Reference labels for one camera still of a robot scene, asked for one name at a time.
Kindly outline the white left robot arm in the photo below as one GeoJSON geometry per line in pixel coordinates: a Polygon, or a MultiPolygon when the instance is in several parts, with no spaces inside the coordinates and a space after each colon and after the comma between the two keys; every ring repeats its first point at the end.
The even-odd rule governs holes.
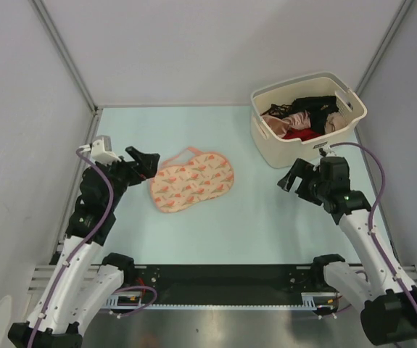
{"type": "Polygon", "coordinates": [[[88,164],[70,216],[55,269],[38,303],[24,323],[13,323],[8,339],[16,347],[81,347],[94,316],[113,294],[133,292],[139,300],[156,290],[138,280],[133,258],[110,253],[93,280],[83,285],[94,257],[116,221],[115,209],[128,188],[155,177],[160,156],[126,148],[127,161],[92,145],[77,149],[88,164]]]}

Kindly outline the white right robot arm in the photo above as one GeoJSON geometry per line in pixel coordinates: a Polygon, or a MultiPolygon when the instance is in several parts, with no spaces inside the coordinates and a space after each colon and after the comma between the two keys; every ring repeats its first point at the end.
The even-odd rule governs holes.
{"type": "Polygon", "coordinates": [[[399,264],[379,231],[371,225],[371,206],[362,191],[350,187],[343,157],[323,157],[318,165],[296,159],[278,186],[289,191],[296,178],[299,198],[322,206],[354,247],[361,278],[338,255],[325,255],[310,273],[319,291],[336,289],[359,313],[363,331],[375,346],[417,340],[417,285],[399,264]]]}

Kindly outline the black lace bra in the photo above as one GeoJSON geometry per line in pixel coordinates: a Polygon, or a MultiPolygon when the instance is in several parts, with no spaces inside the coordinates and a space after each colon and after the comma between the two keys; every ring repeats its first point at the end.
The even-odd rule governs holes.
{"type": "Polygon", "coordinates": [[[272,104],[261,116],[273,116],[284,119],[298,112],[312,112],[322,110],[325,107],[337,105],[337,97],[333,96],[309,96],[295,99],[291,104],[272,104]]]}

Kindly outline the pink floral mesh laundry bag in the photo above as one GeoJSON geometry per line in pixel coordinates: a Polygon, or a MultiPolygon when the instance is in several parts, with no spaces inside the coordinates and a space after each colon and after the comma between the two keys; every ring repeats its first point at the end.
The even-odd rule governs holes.
{"type": "Polygon", "coordinates": [[[234,180],[225,156],[188,147],[160,165],[149,192],[160,212],[175,213],[228,193],[234,180]]]}

